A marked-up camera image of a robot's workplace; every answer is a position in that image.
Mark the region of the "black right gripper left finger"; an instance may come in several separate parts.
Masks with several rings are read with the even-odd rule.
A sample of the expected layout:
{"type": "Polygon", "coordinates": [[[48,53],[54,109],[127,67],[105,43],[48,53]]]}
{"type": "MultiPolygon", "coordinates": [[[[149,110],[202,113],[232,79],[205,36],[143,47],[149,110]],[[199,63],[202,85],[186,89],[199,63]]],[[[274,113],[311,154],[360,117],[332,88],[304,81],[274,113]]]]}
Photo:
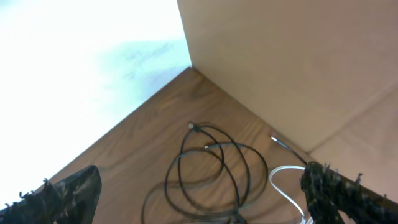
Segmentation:
{"type": "Polygon", "coordinates": [[[19,202],[1,210],[1,224],[92,224],[101,189],[101,176],[95,165],[55,184],[45,179],[41,191],[19,194],[19,202]]]}

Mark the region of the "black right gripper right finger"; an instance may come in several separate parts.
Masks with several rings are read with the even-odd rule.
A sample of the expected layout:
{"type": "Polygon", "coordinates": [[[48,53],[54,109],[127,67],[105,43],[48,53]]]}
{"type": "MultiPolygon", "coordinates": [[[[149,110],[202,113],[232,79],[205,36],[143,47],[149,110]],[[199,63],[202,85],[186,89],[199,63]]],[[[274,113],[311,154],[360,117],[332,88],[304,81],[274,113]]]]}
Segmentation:
{"type": "Polygon", "coordinates": [[[344,223],[343,212],[355,223],[397,224],[397,203],[317,162],[308,162],[300,179],[307,210],[315,223],[344,223]]]}

